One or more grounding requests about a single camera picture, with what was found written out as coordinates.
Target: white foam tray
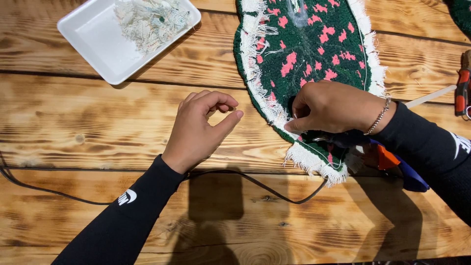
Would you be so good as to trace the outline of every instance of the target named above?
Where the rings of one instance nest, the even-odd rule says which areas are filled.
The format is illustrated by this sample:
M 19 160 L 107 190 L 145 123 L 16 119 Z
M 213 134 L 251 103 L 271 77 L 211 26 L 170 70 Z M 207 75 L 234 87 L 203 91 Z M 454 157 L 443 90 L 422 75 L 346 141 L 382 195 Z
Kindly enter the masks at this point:
M 57 29 L 105 81 L 116 85 L 200 22 L 200 11 L 189 0 L 180 1 L 181 6 L 190 12 L 190 25 L 145 57 L 136 51 L 134 42 L 122 36 L 114 14 L 115 0 L 88 0 L 59 20 Z

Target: black sleeve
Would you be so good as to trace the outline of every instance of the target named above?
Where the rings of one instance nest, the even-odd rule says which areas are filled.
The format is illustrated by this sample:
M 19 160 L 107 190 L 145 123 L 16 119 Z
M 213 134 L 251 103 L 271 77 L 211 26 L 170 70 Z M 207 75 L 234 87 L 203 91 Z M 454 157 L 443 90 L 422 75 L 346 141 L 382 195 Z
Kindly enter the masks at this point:
M 402 103 L 389 124 L 372 139 L 406 161 L 471 226 L 469 139 L 438 127 Z
M 183 179 L 159 155 L 52 264 L 134 264 L 160 212 Z

